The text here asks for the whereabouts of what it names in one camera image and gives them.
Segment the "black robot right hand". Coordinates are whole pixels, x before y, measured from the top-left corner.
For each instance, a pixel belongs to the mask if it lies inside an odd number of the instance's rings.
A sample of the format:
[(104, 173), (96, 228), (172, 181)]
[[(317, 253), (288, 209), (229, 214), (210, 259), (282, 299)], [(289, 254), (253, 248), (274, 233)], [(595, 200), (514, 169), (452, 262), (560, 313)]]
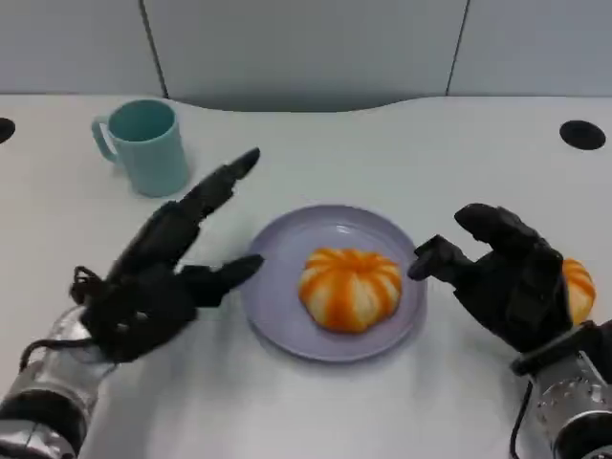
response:
[(491, 250), (472, 261), (437, 234), (415, 249), (409, 278), (434, 277), (451, 285), (480, 325), (520, 353), (570, 330), (560, 252), (503, 207), (473, 203), (454, 218)]

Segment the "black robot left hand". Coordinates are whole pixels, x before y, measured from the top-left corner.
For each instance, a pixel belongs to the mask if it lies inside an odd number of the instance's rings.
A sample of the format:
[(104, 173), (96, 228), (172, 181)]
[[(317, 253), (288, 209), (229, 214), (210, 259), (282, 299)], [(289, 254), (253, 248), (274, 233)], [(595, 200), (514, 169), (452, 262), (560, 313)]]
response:
[(218, 307), (261, 268), (259, 254), (218, 269), (179, 264), (201, 223), (232, 197), (234, 186), (259, 158), (254, 148), (217, 167), (182, 199), (162, 204), (105, 277), (76, 267), (70, 295), (83, 306), (80, 321), (107, 360), (135, 361), (168, 343), (196, 319), (199, 309)]

